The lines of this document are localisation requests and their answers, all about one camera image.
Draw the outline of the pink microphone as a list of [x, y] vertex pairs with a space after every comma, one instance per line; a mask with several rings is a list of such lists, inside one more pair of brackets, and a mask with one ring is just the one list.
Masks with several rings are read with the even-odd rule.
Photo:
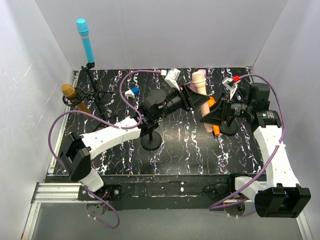
[[[202, 100], [205, 100], [204, 97], [207, 96], [207, 78], [204, 70], [195, 71], [191, 76], [191, 83], [197, 94], [201, 95]], [[204, 117], [210, 112], [208, 99], [206, 98], [205, 102], [200, 107], [201, 116]]]

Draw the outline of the black round-base mic stand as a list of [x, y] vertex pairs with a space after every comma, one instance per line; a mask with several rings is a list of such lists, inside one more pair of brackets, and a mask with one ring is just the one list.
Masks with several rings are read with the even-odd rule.
[[152, 128], [148, 128], [140, 137], [141, 146], [148, 151], [157, 150], [162, 144], [161, 135]]

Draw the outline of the shock-mount tripod mic stand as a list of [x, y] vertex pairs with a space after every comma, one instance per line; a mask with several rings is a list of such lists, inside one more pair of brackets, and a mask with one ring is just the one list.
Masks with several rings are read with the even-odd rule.
[[92, 90], [89, 92], [84, 93], [84, 91], [80, 88], [74, 87], [68, 83], [63, 84], [60, 87], [62, 91], [62, 102], [68, 106], [68, 107], [77, 107], [79, 111], [86, 112], [88, 114], [93, 114], [89, 107], [85, 104], [85, 99], [88, 99], [90, 101], [94, 101], [98, 111], [99, 116], [106, 120], [105, 115], [102, 111], [102, 107], [100, 104], [100, 101], [103, 99], [103, 97], [109, 93], [108, 91], [101, 91], [101, 90]]

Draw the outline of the black tripod mic stand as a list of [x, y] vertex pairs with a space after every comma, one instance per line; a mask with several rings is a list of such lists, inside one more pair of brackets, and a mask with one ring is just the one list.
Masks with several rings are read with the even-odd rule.
[[106, 94], [112, 94], [113, 91], [104, 91], [104, 90], [98, 90], [97, 88], [97, 81], [94, 80], [94, 78], [91, 75], [91, 69], [95, 67], [94, 62], [88, 62], [86, 66], [81, 66], [81, 70], [86, 72], [87, 77], [89, 78], [90, 85], [92, 90], [89, 91], [88, 98], [90, 100], [93, 100], [96, 108], [98, 110], [98, 116], [104, 120], [107, 121], [104, 110], [103, 110], [103, 105], [102, 105], [102, 99], [105, 97]]

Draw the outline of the gold microphone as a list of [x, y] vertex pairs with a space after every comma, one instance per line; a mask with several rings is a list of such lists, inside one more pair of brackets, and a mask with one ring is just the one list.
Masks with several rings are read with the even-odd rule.
[[88, 93], [84, 93], [81, 89], [72, 86], [69, 83], [64, 83], [61, 87], [62, 102], [69, 107], [76, 107], [77, 110], [92, 114], [84, 100], [89, 99]]

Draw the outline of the blue microphone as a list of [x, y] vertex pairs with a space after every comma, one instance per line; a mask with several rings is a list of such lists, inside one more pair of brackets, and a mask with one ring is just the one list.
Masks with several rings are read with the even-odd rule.
[[93, 64], [95, 62], [93, 49], [89, 37], [89, 27], [85, 19], [80, 18], [76, 20], [77, 31], [81, 37], [84, 52], [87, 62]]

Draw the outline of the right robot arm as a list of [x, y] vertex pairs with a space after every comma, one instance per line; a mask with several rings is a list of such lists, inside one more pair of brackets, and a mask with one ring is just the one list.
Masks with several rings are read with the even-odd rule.
[[293, 173], [283, 143], [285, 125], [278, 112], [269, 109], [269, 95], [267, 84], [252, 83], [244, 102], [222, 95], [212, 107], [202, 104], [200, 122], [226, 126], [227, 133], [232, 134], [236, 132], [231, 127], [233, 120], [244, 118], [259, 145], [263, 167], [255, 177], [230, 174], [227, 191], [231, 197], [242, 194], [251, 200], [262, 218], [297, 218], [310, 201], [311, 192]]

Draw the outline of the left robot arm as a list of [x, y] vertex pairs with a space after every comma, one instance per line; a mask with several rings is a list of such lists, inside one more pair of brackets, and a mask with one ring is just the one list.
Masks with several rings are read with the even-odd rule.
[[138, 111], [142, 122], [136, 126], [138, 115], [128, 116], [116, 123], [115, 127], [79, 135], [71, 132], [67, 143], [62, 146], [59, 158], [73, 182], [80, 182], [95, 193], [105, 188], [101, 176], [91, 165], [91, 160], [102, 152], [124, 142], [140, 139], [145, 150], [157, 150], [162, 144], [161, 135], [156, 132], [159, 120], [174, 113], [176, 110], [195, 110], [207, 103], [209, 96], [197, 93], [183, 84], [166, 94], [162, 89], [149, 92]]

